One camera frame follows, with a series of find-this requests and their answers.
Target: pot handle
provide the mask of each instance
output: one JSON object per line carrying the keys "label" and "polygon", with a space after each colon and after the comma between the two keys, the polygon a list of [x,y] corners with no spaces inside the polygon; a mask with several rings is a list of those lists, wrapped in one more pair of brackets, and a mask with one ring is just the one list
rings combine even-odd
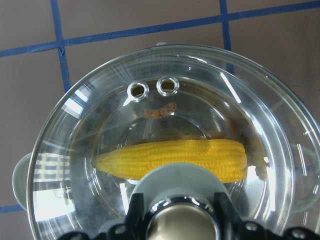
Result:
{"label": "pot handle", "polygon": [[12,174],[12,189],[14,197],[24,210],[27,210],[27,194],[24,187],[23,173],[30,163],[31,154],[32,153],[28,153],[18,161]]}

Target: blue tape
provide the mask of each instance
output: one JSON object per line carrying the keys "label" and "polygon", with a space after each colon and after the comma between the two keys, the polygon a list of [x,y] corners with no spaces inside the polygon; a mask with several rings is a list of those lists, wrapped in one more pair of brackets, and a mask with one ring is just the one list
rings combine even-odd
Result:
{"label": "blue tape", "polygon": [[51,2],[51,11],[52,11],[52,16],[53,16],[55,38],[56,38],[57,42],[59,43],[59,47],[62,47],[64,38],[63,38],[63,34],[62,34],[58,1],[57,0],[50,0],[50,2]]}
{"label": "blue tape", "polygon": [[166,32],[171,30],[204,26],[212,23],[220,23],[221,21],[222,21],[222,16],[220,15],[209,16],[209,17],[197,18],[197,19],[186,20],[186,21],[171,22],[171,23],[165,23],[165,24],[159,24],[159,25],[153,25],[153,26],[138,27],[138,28],[122,30],[122,31],[113,31],[108,33],[69,38],[64,40],[64,45],[71,46],[71,45],[86,44],[86,43],[92,43],[92,42],[98,42],[98,41],[104,41],[104,40],[127,38],[127,37],[133,37],[138,35],[153,34],[153,33]]}
{"label": "blue tape", "polygon": [[61,68],[61,74],[62,74],[63,88],[64,88],[64,92],[66,93],[71,88],[71,84],[69,79],[67,57],[66,57],[66,51],[64,46],[61,46],[58,48],[58,54],[59,54],[60,68]]}
{"label": "blue tape", "polygon": [[297,3],[297,4],[291,4],[291,5],[285,5],[285,6],[276,6],[276,7],[257,9],[257,10],[228,13],[225,15],[202,17],[202,18],[186,20],[186,21],[172,22],[172,23],[159,24],[159,25],[153,25],[153,26],[138,27],[138,28],[122,30],[122,31],[114,31],[114,32],[101,33],[101,34],[95,34],[95,35],[89,35],[89,36],[69,38],[64,40],[64,46],[86,44],[86,43],[99,42],[99,41],[118,39],[118,38],[127,38],[127,37],[133,37],[138,35],[159,33],[159,32],[178,30],[178,29],[184,29],[184,28],[192,28],[192,27],[229,22],[229,21],[245,19],[245,18],[260,17],[260,16],[270,15],[275,13],[284,13],[284,12],[287,13],[287,12],[307,10],[307,9],[313,9],[313,8],[319,8],[319,7],[320,7],[320,0],[317,0],[317,1]]}
{"label": "blue tape", "polygon": [[0,206],[0,214],[7,214],[12,212],[24,211],[22,206],[18,205],[11,205],[11,206]]}
{"label": "blue tape", "polygon": [[64,46],[64,37],[63,37],[62,27],[61,27],[59,6],[58,6],[57,0],[50,0],[50,2],[51,2],[51,10],[52,10],[52,16],[53,16],[53,23],[54,23],[55,38],[58,44],[57,50],[58,50],[59,61],[60,61],[63,88],[64,88],[64,92],[66,93],[70,89],[71,83],[69,79],[69,71],[68,71],[67,57],[66,57],[66,51]]}
{"label": "blue tape", "polygon": [[320,0],[296,3],[291,5],[284,5],[284,6],[275,6],[275,7],[263,8],[263,9],[256,9],[256,10],[248,10],[248,11],[242,11],[242,12],[234,12],[234,13],[228,13],[226,15],[203,17],[203,18],[187,20],[187,21],[166,23],[166,24],[147,26],[147,27],[139,27],[139,28],[128,29],[123,31],[114,31],[114,32],[101,33],[101,34],[95,34],[95,35],[89,35],[89,36],[69,38],[64,40],[62,40],[63,38],[62,38],[62,30],[61,30],[61,21],[60,21],[60,14],[59,12],[57,12],[57,10],[59,11],[57,1],[51,0],[51,6],[52,6],[52,14],[55,19],[54,20],[55,26],[57,26],[55,28],[57,41],[0,50],[0,57],[25,54],[25,53],[33,53],[33,52],[38,52],[43,50],[55,49],[62,46],[67,47],[67,46],[72,46],[77,44],[85,44],[85,43],[92,43],[92,42],[105,41],[105,40],[111,40],[111,39],[132,37],[137,35],[159,33],[159,32],[177,30],[177,29],[183,29],[183,28],[198,27],[203,25],[229,22],[229,21],[246,19],[246,18],[254,18],[254,17],[260,17],[260,16],[277,14],[277,13],[288,13],[288,12],[295,12],[295,11],[301,11],[301,10],[315,9],[315,8],[320,8]]}
{"label": "blue tape", "polygon": [[17,48],[1,50],[0,57],[8,57],[8,56],[19,55],[19,54],[28,54],[28,53],[40,52],[40,51],[50,50],[55,48],[57,48],[57,43],[55,41],[51,41],[51,42],[45,42],[45,43],[36,44],[36,45],[22,46]]}
{"label": "blue tape", "polygon": [[[226,16],[228,14],[228,8],[227,8],[227,1],[226,0],[219,0],[220,5],[220,14],[222,16]],[[228,21],[222,22],[222,36],[223,36],[223,46],[225,50],[232,51],[231,47],[231,36],[230,36],[230,27]],[[234,66],[230,63],[226,64],[226,70],[227,72],[234,74]]]}

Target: tile floor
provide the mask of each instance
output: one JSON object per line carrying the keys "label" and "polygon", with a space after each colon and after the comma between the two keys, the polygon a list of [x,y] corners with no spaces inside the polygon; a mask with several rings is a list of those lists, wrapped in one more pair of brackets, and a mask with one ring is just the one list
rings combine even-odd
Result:
{"label": "tile floor", "polygon": [[[307,3],[305,0],[227,0],[229,13]],[[232,20],[232,50],[285,82],[320,122],[320,7]],[[51,3],[58,3],[65,39],[186,21],[220,14],[219,1],[11,0],[0,8],[0,56],[8,49],[56,40]],[[224,47],[220,22],[65,47],[71,85],[119,55],[158,42]],[[33,239],[27,213],[16,206],[12,172],[33,149],[43,123],[64,94],[57,49],[0,57],[0,236]]]}

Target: corn cob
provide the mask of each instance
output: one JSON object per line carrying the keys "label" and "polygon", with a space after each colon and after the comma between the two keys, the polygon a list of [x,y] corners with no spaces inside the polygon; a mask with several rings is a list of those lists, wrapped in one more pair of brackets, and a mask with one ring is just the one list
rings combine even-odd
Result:
{"label": "corn cob", "polygon": [[97,156],[91,164],[118,178],[140,180],[159,166],[178,162],[203,167],[230,183],[245,177],[247,156],[244,146],[233,140],[170,140],[121,147]]}

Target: glass pot lid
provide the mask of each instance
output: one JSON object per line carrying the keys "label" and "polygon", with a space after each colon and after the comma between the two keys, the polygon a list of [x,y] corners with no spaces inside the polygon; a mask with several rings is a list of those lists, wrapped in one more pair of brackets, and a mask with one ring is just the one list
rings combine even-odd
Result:
{"label": "glass pot lid", "polygon": [[111,60],[83,77],[52,111],[28,173],[37,239],[94,237],[121,222],[137,181],[92,167],[97,155],[139,143],[230,139],[246,177],[226,183],[244,219],[274,233],[320,232],[320,131],[301,101],[260,65],[205,46],[163,45]]}

